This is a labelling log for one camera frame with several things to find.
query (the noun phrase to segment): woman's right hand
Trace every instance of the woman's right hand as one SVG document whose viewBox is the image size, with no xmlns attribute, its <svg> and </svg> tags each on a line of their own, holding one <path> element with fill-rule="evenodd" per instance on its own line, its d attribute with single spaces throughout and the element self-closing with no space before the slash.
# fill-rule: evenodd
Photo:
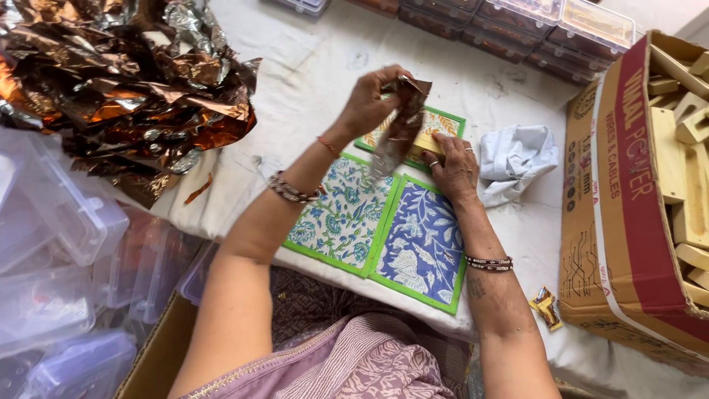
<svg viewBox="0 0 709 399">
<path fill-rule="evenodd" d="M 433 138 L 441 145 L 445 154 L 445 164 L 431 152 L 424 151 L 422 156 L 431 167 L 433 180 L 453 205 L 477 203 L 478 174 L 480 167 L 475 158 L 470 142 L 457 137 L 434 133 Z"/>
</svg>

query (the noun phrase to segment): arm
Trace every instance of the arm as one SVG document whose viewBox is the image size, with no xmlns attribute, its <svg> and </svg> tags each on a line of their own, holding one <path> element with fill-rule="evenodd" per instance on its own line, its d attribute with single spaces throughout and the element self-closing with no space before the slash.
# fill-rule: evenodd
<svg viewBox="0 0 709 399">
<path fill-rule="evenodd" d="M 470 143 L 435 135 L 445 166 L 432 168 L 433 179 L 453 204 L 469 256 L 506 259 L 505 250 L 477 197 L 479 167 Z M 426 160 L 436 160 L 424 153 Z M 468 301 L 480 336 L 480 363 L 488 399 L 560 398 L 549 371 L 544 342 L 513 271 L 468 267 Z"/>
<path fill-rule="evenodd" d="M 395 95 L 380 99 L 381 86 L 402 74 L 411 75 L 394 65 L 361 77 L 323 138 L 341 151 L 374 130 L 399 105 Z M 314 193 L 334 159 L 316 141 L 283 173 L 283 180 Z M 272 353 L 269 265 L 304 207 L 265 190 L 234 223 L 210 266 L 192 340 L 168 398 Z"/>
</svg>

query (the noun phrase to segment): candy wrapper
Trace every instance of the candy wrapper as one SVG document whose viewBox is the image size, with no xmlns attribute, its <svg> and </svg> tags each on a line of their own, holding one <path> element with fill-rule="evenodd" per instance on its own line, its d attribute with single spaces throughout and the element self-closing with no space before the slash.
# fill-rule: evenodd
<svg viewBox="0 0 709 399">
<path fill-rule="evenodd" d="M 6 126 L 58 133 L 73 170 L 150 208 L 202 151 L 256 124 L 260 59 L 240 62 L 191 0 L 1 0 Z"/>
<path fill-rule="evenodd" d="M 374 149 L 369 172 L 371 184 L 393 173 L 406 159 L 423 125 L 423 103 L 431 86 L 431 82 L 400 76 L 382 89 L 382 94 L 396 94 L 402 105 Z"/>
<path fill-rule="evenodd" d="M 554 309 L 554 300 L 556 300 L 556 297 L 546 287 L 542 287 L 537 296 L 529 301 L 532 309 L 536 310 L 539 316 L 543 317 L 544 321 L 547 322 L 547 327 L 549 327 L 550 331 L 554 331 L 563 325 L 559 315 L 557 315 L 557 311 Z"/>
</svg>

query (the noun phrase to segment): woman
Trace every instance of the woman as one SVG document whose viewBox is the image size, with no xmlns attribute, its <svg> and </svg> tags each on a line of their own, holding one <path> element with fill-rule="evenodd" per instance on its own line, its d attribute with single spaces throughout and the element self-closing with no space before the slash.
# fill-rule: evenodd
<svg viewBox="0 0 709 399">
<path fill-rule="evenodd" d="M 212 262 L 171 399 L 467 397 L 465 346 L 412 317 L 284 269 L 278 271 L 278 296 L 272 300 L 269 292 L 271 259 L 303 211 L 300 200 L 308 198 L 292 194 L 314 196 L 337 154 L 400 105 L 396 95 L 379 96 L 399 75 L 411 77 L 398 65 L 361 77 L 332 127 L 234 223 Z M 467 255 L 508 259 L 476 196 L 478 165 L 470 143 L 436 139 L 445 164 L 424 156 L 453 204 Z M 488 270 L 481 262 L 488 264 L 469 261 L 466 279 L 486 397 L 559 398 L 514 273 Z M 367 306 L 379 309 L 361 312 Z"/>
</svg>

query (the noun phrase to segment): blue floral fabric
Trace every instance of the blue floral fabric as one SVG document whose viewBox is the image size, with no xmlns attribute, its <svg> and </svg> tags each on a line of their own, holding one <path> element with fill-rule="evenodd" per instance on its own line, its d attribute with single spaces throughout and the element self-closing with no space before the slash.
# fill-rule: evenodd
<svg viewBox="0 0 709 399">
<path fill-rule="evenodd" d="M 390 176 L 365 187 L 368 174 L 369 166 L 356 160 L 333 162 L 323 179 L 327 193 L 305 208 L 288 241 L 362 269 L 393 184 Z"/>
<path fill-rule="evenodd" d="M 451 204 L 445 196 L 406 181 L 376 273 L 450 305 L 462 256 Z"/>
</svg>

